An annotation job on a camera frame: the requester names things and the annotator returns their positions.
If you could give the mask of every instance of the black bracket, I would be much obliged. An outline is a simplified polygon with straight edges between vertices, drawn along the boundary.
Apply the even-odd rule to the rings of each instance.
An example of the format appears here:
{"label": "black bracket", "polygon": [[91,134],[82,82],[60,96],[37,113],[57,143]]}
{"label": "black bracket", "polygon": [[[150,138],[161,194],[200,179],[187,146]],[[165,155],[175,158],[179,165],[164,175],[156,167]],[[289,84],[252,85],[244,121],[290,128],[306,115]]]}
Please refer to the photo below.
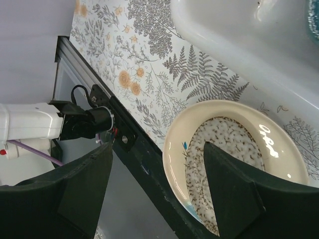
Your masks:
{"label": "black bracket", "polygon": [[105,106],[114,114],[114,125],[117,128],[115,140],[126,152],[133,147],[137,134],[128,127],[126,120],[126,110],[119,100],[112,96],[109,98],[98,85],[93,85],[90,93],[90,100],[93,104],[101,107]]}

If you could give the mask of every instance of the blue object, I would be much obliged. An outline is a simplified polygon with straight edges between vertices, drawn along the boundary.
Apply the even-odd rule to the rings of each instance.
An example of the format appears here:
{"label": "blue object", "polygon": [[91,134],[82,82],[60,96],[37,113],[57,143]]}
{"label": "blue object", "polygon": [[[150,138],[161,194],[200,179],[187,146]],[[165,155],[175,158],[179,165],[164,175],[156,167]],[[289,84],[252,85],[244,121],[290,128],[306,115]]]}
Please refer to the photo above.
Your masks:
{"label": "blue object", "polygon": [[197,215],[197,213],[192,205],[186,205],[185,208],[196,220],[198,220],[201,223],[201,219],[198,217],[198,215]]}
{"label": "blue object", "polygon": [[308,0],[307,17],[311,38],[319,44],[319,0]]}

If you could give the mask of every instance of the screw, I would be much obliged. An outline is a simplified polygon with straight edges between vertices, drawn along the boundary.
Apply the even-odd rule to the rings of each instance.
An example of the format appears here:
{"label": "screw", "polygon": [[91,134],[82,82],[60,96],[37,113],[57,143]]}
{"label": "screw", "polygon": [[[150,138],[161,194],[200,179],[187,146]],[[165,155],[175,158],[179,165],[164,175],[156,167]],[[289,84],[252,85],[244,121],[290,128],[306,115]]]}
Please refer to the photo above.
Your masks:
{"label": "screw", "polygon": [[122,141],[123,141],[123,143],[128,143],[129,139],[125,135],[123,135]]}

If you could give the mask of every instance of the black cable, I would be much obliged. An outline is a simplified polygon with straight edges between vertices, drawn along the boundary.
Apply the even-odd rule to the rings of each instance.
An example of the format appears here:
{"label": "black cable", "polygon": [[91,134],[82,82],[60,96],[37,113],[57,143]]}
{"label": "black cable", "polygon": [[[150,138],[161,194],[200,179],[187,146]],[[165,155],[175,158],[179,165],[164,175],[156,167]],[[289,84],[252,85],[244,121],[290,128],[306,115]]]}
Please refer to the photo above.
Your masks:
{"label": "black cable", "polygon": [[77,105],[76,104],[76,100],[75,100],[75,97],[74,97],[74,90],[77,89],[77,88],[82,88],[84,91],[85,91],[85,96],[86,96],[86,99],[88,101],[88,104],[92,107],[92,108],[96,108],[97,106],[95,106],[91,101],[90,101],[90,95],[89,95],[89,92],[88,90],[82,86],[82,85],[76,85],[75,87],[73,87],[72,91],[71,91],[71,101],[73,104]]}

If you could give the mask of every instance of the gray leaf print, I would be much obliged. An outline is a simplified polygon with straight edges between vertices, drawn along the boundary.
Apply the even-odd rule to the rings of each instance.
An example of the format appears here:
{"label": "gray leaf print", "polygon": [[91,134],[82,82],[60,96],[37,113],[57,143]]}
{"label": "gray leaf print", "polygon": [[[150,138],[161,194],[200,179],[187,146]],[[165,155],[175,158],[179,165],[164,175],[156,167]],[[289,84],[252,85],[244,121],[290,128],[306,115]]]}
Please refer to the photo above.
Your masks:
{"label": "gray leaf print", "polygon": [[193,97],[199,97],[198,101],[207,101],[213,99],[238,101],[241,94],[247,88],[248,83],[236,87],[239,76],[237,74],[228,77],[228,70],[223,64],[218,63],[215,71],[210,63],[211,59],[204,52],[199,52],[197,60],[193,46],[189,49],[188,59],[185,57],[185,48],[179,55],[179,60],[174,54],[173,59],[170,57],[163,65],[173,74],[173,79],[179,76],[177,86],[182,84],[181,92],[188,88],[192,91],[186,100]]}
{"label": "gray leaf print", "polygon": [[108,70],[107,67],[101,67],[99,64],[93,63],[92,61],[90,63],[90,66],[92,66],[93,70],[98,74],[99,77],[101,77],[101,79],[110,81],[113,84],[114,88],[115,76],[111,75],[111,72]]}
{"label": "gray leaf print", "polygon": [[136,109],[143,114],[144,123],[152,129],[152,132],[160,139],[165,139],[164,133],[161,131],[160,120],[156,118],[154,114],[151,114],[148,107],[138,99],[135,100]]}
{"label": "gray leaf print", "polygon": [[298,146],[304,158],[309,176],[319,179],[319,142],[318,133],[310,125],[305,124],[301,118],[295,117],[289,124],[284,125],[285,131]]}
{"label": "gray leaf print", "polygon": [[156,60],[150,60],[150,58],[144,53],[141,47],[139,52],[135,49],[135,44],[130,44],[128,41],[123,41],[121,36],[116,37],[116,42],[120,46],[120,49],[129,53],[128,59],[134,59],[135,64],[143,65],[145,61],[153,62]]}
{"label": "gray leaf print", "polygon": [[101,8],[99,4],[96,4],[93,6],[93,11],[108,27],[115,25],[119,29],[119,19],[114,12],[109,10],[107,5]]}
{"label": "gray leaf print", "polygon": [[284,106],[278,106],[278,108],[277,108],[277,113],[279,113],[281,110],[283,110],[283,111],[288,111],[288,109],[285,108]]}
{"label": "gray leaf print", "polygon": [[154,93],[154,85],[153,85],[153,78],[152,78],[151,72],[148,72],[146,76],[146,93],[147,94]]}
{"label": "gray leaf print", "polygon": [[86,36],[90,37],[90,43],[87,50],[89,56],[100,56],[104,54],[104,28],[101,20],[89,20],[85,22],[84,32]]}
{"label": "gray leaf print", "polygon": [[85,36],[83,32],[81,32],[77,26],[71,30],[71,36],[74,37],[74,39],[76,40],[77,43],[79,43],[79,45],[86,44]]}
{"label": "gray leaf print", "polygon": [[176,116],[186,108],[186,102],[174,96],[172,83],[164,72],[156,73],[151,65],[149,77],[158,83],[155,90],[155,100],[156,104],[161,107],[162,124],[168,127]]}
{"label": "gray leaf print", "polygon": [[260,109],[257,109],[258,111],[260,111],[261,113],[263,113],[264,115],[268,115],[267,112],[269,112],[269,109],[265,108],[265,102],[262,102],[260,105]]}
{"label": "gray leaf print", "polygon": [[116,45],[113,50],[109,50],[108,54],[106,55],[106,68],[104,73],[99,76],[102,79],[105,79],[106,81],[110,81],[113,85],[113,89],[115,87],[114,82],[117,78],[117,75],[115,74],[116,70],[119,70],[122,67],[121,59],[123,57],[123,53],[119,49],[119,47]]}
{"label": "gray leaf print", "polygon": [[149,36],[151,55],[164,58],[172,52],[171,37],[181,36],[170,15],[170,0],[130,0],[128,10],[136,33]]}

